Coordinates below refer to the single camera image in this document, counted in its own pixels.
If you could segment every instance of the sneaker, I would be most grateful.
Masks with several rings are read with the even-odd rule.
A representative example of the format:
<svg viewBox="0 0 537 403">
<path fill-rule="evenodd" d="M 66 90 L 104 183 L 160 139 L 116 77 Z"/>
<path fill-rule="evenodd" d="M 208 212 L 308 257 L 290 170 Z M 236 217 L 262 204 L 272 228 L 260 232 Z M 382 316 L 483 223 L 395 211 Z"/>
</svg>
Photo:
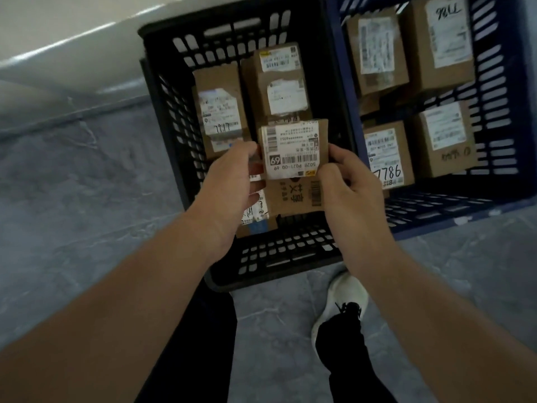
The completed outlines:
<svg viewBox="0 0 537 403">
<path fill-rule="evenodd" d="M 369 294 L 356 277 L 351 276 L 348 271 L 344 271 L 330 283 L 328 295 L 326 296 L 326 307 L 317 322 L 313 325 L 312 345 L 316 354 L 317 348 L 315 347 L 315 342 L 317 341 L 319 327 L 325 321 L 341 313 L 344 307 L 343 305 L 348 303 L 358 304 L 358 316 L 362 318 L 369 303 Z"/>
</svg>

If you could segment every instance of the leg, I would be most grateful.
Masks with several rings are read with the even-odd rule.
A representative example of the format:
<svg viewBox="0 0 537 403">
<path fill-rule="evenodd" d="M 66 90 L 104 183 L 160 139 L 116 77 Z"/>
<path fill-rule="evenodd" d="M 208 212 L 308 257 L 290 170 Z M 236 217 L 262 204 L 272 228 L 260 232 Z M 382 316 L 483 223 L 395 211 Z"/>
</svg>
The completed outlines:
<svg viewBox="0 0 537 403">
<path fill-rule="evenodd" d="M 236 329 L 231 294 L 202 281 L 136 403 L 226 402 Z"/>
<path fill-rule="evenodd" d="M 330 285 L 326 309 L 312 331 L 316 352 L 331 373 L 334 403 L 357 402 L 359 395 L 362 401 L 396 401 L 376 376 L 361 333 L 367 301 L 360 282 L 343 273 Z"/>
</svg>

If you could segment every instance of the forearm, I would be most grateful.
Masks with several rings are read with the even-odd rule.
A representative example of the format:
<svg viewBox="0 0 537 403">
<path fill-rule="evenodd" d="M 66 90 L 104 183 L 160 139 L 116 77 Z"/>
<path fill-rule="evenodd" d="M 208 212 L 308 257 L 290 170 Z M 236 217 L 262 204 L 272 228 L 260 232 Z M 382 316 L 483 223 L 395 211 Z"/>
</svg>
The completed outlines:
<svg viewBox="0 0 537 403">
<path fill-rule="evenodd" d="M 440 401 L 531 399 L 534 353 L 399 247 L 358 278 Z"/>
<path fill-rule="evenodd" d="M 2 401 L 132 402 L 210 261 L 182 216 L 0 353 Z"/>
</svg>

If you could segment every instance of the shoelace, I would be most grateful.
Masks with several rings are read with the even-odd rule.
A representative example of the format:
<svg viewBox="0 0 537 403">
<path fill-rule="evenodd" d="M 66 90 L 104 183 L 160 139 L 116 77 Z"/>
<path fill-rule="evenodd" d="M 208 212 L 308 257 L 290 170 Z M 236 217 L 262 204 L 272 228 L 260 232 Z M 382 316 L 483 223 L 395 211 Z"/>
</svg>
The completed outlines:
<svg viewBox="0 0 537 403">
<path fill-rule="evenodd" d="M 358 318 L 362 315 L 362 309 L 361 307 L 356 303 L 343 303 L 341 307 L 337 303 L 336 307 L 338 308 L 339 312 L 342 314 L 351 314 L 351 315 L 357 315 Z"/>
</svg>

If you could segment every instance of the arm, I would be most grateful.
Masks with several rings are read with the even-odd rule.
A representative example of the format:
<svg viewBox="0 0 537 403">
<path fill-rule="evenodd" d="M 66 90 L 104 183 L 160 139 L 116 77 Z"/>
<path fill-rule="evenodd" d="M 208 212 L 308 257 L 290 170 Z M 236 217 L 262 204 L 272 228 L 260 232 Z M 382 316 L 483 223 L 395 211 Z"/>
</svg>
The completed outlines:
<svg viewBox="0 0 537 403">
<path fill-rule="evenodd" d="M 350 151 L 332 145 L 330 154 L 338 164 L 319 174 L 332 235 L 436 397 L 533 400 L 536 354 L 406 255 L 388 228 L 377 177 Z"/>
<path fill-rule="evenodd" d="M 134 401 L 205 271 L 227 253 L 243 211 L 259 199 L 251 193 L 262 186 L 250 184 L 248 167 L 256 148 L 233 146 L 182 216 L 0 352 L 0 400 Z"/>
</svg>

